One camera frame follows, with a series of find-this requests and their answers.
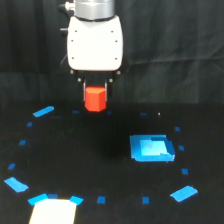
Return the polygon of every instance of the blue tape piece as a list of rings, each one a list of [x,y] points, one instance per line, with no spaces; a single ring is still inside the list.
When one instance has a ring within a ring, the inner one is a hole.
[[[196,189],[194,189],[193,187],[190,187],[190,186],[186,186],[186,187],[174,192],[170,196],[173,197],[176,201],[181,202],[196,193],[198,193],[198,191]]]
[[[181,151],[184,151],[184,146],[183,146],[183,145],[179,145],[179,149],[180,149]]]
[[[97,203],[98,203],[98,204],[105,204],[105,202],[106,202],[105,197],[103,197],[103,196],[99,196],[99,197],[97,198]]]
[[[143,197],[142,204],[149,204],[149,197]]]
[[[49,199],[57,199],[58,198],[58,194],[48,194],[47,196]]]
[[[46,194],[41,194],[41,195],[38,195],[38,196],[36,196],[36,197],[34,197],[34,198],[29,199],[28,202],[29,202],[32,206],[34,206],[37,202],[39,202],[39,201],[43,201],[43,200],[45,200],[45,199],[48,199],[47,195],[46,195]]]
[[[180,131],[180,128],[179,127],[175,127],[175,131]]]
[[[27,123],[27,127],[32,127],[33,123],[32,122],[28,122]]]
[[[182,169],[182,174],[188,175],[188,169]]]
[[[75,197],[75,196],[72,196],[70,198],[70,201],[77,204],[77,205],[80,205],[82,202],[83,202],[83,199],[82,198],[78,198],[78,197]]]
[[[17,193],[23,192],[23,191],[25,191],[28,188],[27,185],[20,183],[14,177],[11,177],[11,178],[5,180],[4,182],[6,184],[8,184]]]
[[[134,135],[130,136],[130,143],[131,158],[138,162],[174,161],[173,144],[166,135]]]
[[[147,116],[147,113],[140,113],[140,116]]]
[[[25,145],[26,144],[26,140],[21,140],[19,145]]]
[[[35,117],[40,117],[40,116],[43,116],[44,114],[47,114],[47,113],[49,113],[49,112],[51,112],[51,111],[53,111],[53,110],[54,110],[54,107],[49,106],[49,107],[46,107],[46,108],[44,108],[44,109],[42,109],[42,110],[39,110],[39,111],[33,113],[33,115],[34,115]]]
[[[9,170],[12,170],[12,169],[15,167],[15,165],[16,165],[16,164],[11,163],[11,164],[9,165],[8,169],[9,169]]]

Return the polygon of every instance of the blue square block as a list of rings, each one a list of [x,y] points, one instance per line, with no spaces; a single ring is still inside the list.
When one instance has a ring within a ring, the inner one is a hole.
[[[175,131],[180,131],[180,128],[179,127],[175,127]]]
[[[77,205],[80,205],[83,202],[83,199],[79,198],[79,197],[76,197],[76,196],[72,196],[70,198],[70,201],[77,204]]]
[[[180,149],[181,151],[184,151],[184,146],[183,146],[183,145],[179,145],[179,149]]]
[[[188,169],[182,169],[182,174],[188,175]]]
[[[28,202],[29,202],[32,206],[34,206],[37,202],[39,202],[39,201],[43,201],[43,200],[45,200],[45,199],[48,199],[47,195],[46,195],[46,194],[41,194],[41,195],[38,195],[38,196],[36,196],[36,197],[34,197],[34,198],[29,199]]]
[[[19,145],[25,145],[26,144],[26,140],[21,140]]]
[[[105,204],[105,201],[106,201],[105,197],[102,196],[99,196],[97,199],[98,204]]]
[[[57,199],[58,198],[57,194],[48,194],[47,196],[49,199]]]
[[[13,168],[15,167],[15,164],[14,163],[11,163],[8,167],[9,170],[12,170]]]
[[[32,122],[28,122],[27,123],[27,127],[32,127],[33,123]]]
[[[142,204],[149,204],[149,197],[143,197]]]
[[[130,136],[131,158],[138,162],[174,161],[175,151],[165,135]]]

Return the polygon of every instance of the blue marker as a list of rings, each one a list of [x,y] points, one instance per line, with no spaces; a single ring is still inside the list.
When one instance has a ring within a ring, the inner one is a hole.
[[[105,201],[106,201],[105,197],[102,196],[99,196],[97,199],[98,204],[105,204]]]
[[[149,197],[143,197],[142,204],[149,204]]]
[[[47,113],[49,113],[49,112],[51,112],[51,111],[53,111],[53,110],[54,110],[54,107],[50,106],[50,107],[46,107],[46,108],[44,108],[44,109],[42,109],[42,110],[39,110],[39,111],[33,113],[33,115],[34,115],[35,117],[40,117],[40,116],[42,116],[42,115],[44,115],[44,114],[47,114]]]

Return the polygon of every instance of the black table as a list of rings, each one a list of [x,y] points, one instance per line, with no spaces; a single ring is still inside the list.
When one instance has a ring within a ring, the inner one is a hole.
[[[32,115],[49,105],[53,112]],[[223,115],[219,105],[111,103],[101,113],[89,113],[83,103],[12,103],[0,115],[1,223],[27,224],[33,209],[27,200],[46,193],[84,199],[76,224],[223,224]],[[165,134],[175,161],[131,159],[129,137],[138,134]],[[16,164],[13,170],[10,163]],[[4,183],[10,177],[29,189],[16,193]],[[198,194],[180,203],[169,196],[185,186]],[[97,204],[98,196],[106,203]],[[149,205],[142,204],[144,196]]]

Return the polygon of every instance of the white square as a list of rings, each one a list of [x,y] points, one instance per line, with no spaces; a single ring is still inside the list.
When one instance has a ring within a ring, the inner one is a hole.
[[[69,200],[45,199],[35,204],[29,224],[74,224],[76,206]]]

